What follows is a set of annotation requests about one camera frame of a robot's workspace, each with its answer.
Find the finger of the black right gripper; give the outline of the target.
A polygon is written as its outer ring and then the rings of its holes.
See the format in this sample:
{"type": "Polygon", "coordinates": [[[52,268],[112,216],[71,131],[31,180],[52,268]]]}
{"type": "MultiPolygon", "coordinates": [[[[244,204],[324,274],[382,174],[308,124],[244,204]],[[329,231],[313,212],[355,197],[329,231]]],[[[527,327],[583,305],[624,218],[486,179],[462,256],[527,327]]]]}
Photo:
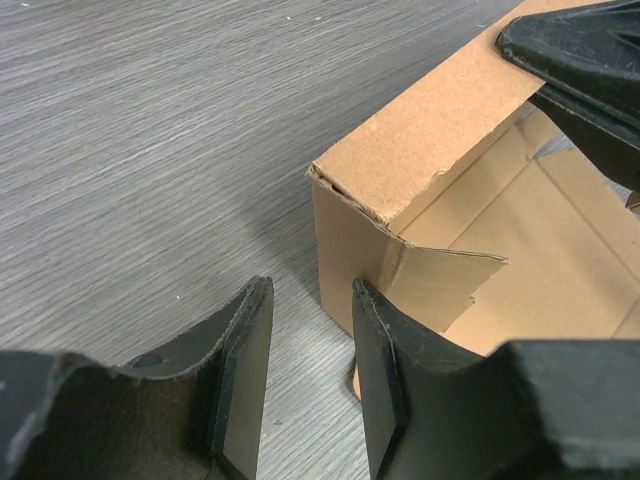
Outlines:
{"type": "Polygon", "coordinates": [[[639,3],[609,1],[518,17],[496,40],[502,56],[585,100],[639,98],[639,3]]]}
{"type": "Polygon", "coordinates": [[[639,129],[585,101],[543,85],[531,103],[607,178],[639,192],[639,129]]]}

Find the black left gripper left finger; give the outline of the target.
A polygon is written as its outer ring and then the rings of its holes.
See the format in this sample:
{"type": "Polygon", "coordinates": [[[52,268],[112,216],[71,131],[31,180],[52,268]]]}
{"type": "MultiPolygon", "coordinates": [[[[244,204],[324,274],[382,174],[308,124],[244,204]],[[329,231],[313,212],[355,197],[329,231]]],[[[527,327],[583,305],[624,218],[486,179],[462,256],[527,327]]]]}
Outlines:
{"type": "Polygon", "coordinates": [[[5,479],[252,479],[274,289],[253,277],[206,320],[123,366],[1,354],[5,479]]]}

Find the brown cardboard box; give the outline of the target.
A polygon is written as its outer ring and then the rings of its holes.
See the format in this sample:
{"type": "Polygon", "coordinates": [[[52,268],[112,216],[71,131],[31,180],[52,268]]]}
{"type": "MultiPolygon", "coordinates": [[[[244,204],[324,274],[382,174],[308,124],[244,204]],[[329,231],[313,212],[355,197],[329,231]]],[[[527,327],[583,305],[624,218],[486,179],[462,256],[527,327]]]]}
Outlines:
{"type": "Polygon", "coordinates": [[[352,283],[479,354],[511,339],[639,335],[639,220],[559,128],[541,81],[502,59],[524,1],[332,146],[313,182],[320,300],[352,327],[352,283]]]}

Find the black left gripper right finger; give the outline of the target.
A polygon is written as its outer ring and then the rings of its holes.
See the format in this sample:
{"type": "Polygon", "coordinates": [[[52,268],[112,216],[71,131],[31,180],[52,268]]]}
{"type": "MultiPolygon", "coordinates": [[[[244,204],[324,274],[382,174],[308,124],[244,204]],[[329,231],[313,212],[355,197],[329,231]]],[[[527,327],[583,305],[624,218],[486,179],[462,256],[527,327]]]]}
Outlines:
{"type": "Polygon", "coordinates": [[[639,344],[510,341],[471,352],[353,283],[374,479],[635,479],[639,344]]]}

